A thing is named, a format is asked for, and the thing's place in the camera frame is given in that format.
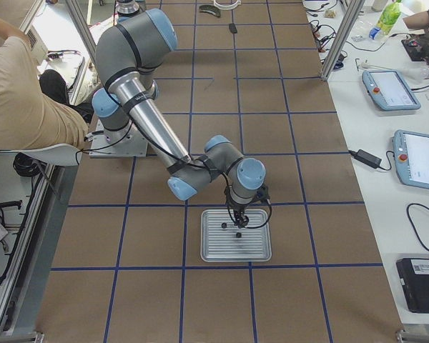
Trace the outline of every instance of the robotic arm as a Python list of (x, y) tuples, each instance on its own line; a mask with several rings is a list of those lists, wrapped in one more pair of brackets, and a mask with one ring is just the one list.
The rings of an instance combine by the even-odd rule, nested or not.
[(119, 102), (112, 117), (101, 118), (111, 129), (123, 128), (129, 118), (148, 140), (171, 177), (168, 185), (184, 201), (201, 191), (219, 175), (231, 180), (225, 189), (226, 204), (234, 223), (246, 227), (245, 210), (253, 202), (269, 203), (261, 161), (245, 158), (223, 136), (211, 138), (205, 154), (193, 159), (154, 104), (152, 72), (167, 53), (177, 47), (169, 19), (159, 9), (142, 12), (106, 30), (96, 50), (97, 71), (108, 96)]

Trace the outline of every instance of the tiled table surface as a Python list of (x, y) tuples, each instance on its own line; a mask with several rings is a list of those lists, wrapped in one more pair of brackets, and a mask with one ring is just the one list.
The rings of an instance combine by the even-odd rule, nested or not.
[(302, 4), (243, 1), (220, 19), (199, 5), (148, 5), (179, 39), (156, 104), (191, 154), (223, 134), (264, 162), (272, 259), (201, 260), (200, 214), (223, 207), (222, 179), (182, 203), (156, 156), (85, 156), (37, 330), (50, 343), (395, 342), (400, 321)]

